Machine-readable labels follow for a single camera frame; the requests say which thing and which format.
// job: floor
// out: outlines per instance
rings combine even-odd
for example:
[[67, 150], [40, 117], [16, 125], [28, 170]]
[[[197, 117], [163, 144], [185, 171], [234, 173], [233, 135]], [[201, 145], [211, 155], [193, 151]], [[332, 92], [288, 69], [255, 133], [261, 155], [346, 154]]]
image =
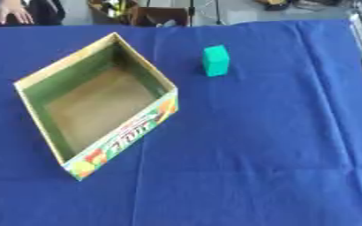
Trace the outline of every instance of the floor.
[[[290, 7], [287, 11], [268, 12], [262, 10], [262, 5], [253, 0], [219, 0], [222, 21], [226, 25], [248, 21], [268, 21], [284, 19], [340, 19], [346, 17], [347, 7], [326, 7], [321, 11], [301, 10]], [[65, 25], [92, 24], [90, 12], [84, 0], [62, 0], [67, 11]], [[145, 5], [147, 0], [138, 0]], [[151, 0], [151, 6], [157, 7], [188, 7], [190, 0]], [[213, 0], [195, 0], [197, 15], [195, 26], [215, 24], [215, 5]]]

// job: hand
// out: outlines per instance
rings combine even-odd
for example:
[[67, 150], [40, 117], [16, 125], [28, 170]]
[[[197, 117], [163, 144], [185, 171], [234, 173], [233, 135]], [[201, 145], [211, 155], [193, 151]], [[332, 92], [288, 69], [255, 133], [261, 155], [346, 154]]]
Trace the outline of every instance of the hand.
[[21, 24], [33, 24], [33, 18], [20, 0], [0, 0], [0, 23], [5, 24], [9, 14], [13, 14]]

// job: green cube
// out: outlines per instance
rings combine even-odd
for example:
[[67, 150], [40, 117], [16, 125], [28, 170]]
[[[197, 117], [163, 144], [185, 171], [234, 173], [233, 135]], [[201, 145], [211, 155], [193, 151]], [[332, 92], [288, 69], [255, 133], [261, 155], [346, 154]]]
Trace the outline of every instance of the green cube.
[[209, 77], [228, 73], [229, 61], [228, 51], [223, 45], [204, 49], [203, 65]]

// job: cardboard box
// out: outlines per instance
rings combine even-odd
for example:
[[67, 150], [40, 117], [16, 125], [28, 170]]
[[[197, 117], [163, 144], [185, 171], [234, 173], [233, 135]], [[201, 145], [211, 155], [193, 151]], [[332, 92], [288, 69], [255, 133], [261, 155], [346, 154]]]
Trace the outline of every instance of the cardboard box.
[[78, 180], [177, 111], [177, 88], [116, 33], [14, 85], [59, 164]]
[[127, 10], [125, 15], [116, 18], [110, 18], [106, 13], [104, 13], [101, 10], [102, 0], [87, 0], [87, 5], [91, 12], [93, 22], [99, 25], [107, 25], [107, 24], [130, 25], [132, 11], [139, 7], [139, 5], [135, 1], [128, 0], [126, 5]]

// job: tablecloth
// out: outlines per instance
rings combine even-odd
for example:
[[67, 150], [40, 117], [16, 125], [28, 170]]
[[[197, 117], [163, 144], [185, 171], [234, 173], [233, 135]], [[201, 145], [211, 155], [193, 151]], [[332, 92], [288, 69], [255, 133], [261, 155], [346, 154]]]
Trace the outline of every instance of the tablecloth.
[[[12, 83], [119, 32], [180, 111], [77, 182]], [[208, 78], [205, 47], [230, 72]], [[0, 28], [0, 225], [362, 226], [362, 69], [342, 20]]]

